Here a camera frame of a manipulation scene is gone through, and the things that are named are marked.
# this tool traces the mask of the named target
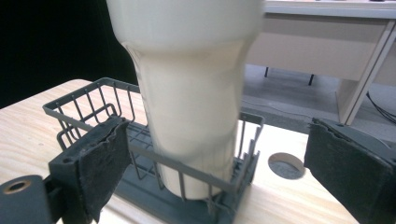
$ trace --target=light wood tabletop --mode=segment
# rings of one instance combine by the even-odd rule
[[[57,119],[45,114],[42,106],[89,83],[71,80],[0,110],[0,183],[23,175],[49,175],[48,163],[62,152],[56,140],[61,127]],[[141,100],[138,96],[135,100],[134,109],[144,115]],[[247,126],[247,135],[253,136],[254,130],[255,125]],[[309,170],[304,170],[301,178],[286,179],[270,169],[269,160],[287,161],[292,155],[300,163],[290,162],[303,170],[307,138],[306,134],[264,125],[256,146],[261,155],[255,177],[234,223],[357,223]],[[113,195],[103,209],[100,223],[162,222]]]

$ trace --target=white desk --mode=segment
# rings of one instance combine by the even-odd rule
[[[339,119],[351,124],[396,39],[396,2],[265,4],[262,33],[247,63],[341,78],[336,93]],[[396,82],[394,75],[381,77]]]

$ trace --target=wire rack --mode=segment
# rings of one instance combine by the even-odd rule
[[[255,146],[264,119],[241,113],[233,176],[230,181],[224,181],[166,158],[153,150],[139,92],[135,85],[104,77],[45,104],[43,109],[46,114],[59,120],[62,130],[57,140],[63,150],[67,150],[82,135],[110,117],[125,117],[130,121],[127,134],[133,162],[116,189],[116,193],[126,200],[169,223],[233,222],[243,192],[254,176],[260,156],[259,151],[255,153]],[[247,139],[245,133],[249,123],[256,126],[256,132],[251,139]],[[175,196],[164,187],[158,164],[178,171],[181,197]],[[206,199],[186,199],[186,175],[207,184]],[[213,188],[222,189],[222,192],[213,195]]]

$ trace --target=gray floor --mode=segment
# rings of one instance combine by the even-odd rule
[[[313,118],[338,121],[335,92],[338,78],[315,76],[308,86],[310,74],[247,65],[242,107],[247,112],[262,114],[267,123],[277,127],[307,133],[307,123]],[[396,114],[396,87],[373,84],[370,94],[376,104]],[[396,144],[396,125],[384,119],[365,98],[351,127]]]

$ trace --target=round desk hole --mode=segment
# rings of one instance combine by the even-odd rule
[[[299,179],[305,174],[303,162],[288,153],[279,152],[268,159],[271,170],[286,179]]]

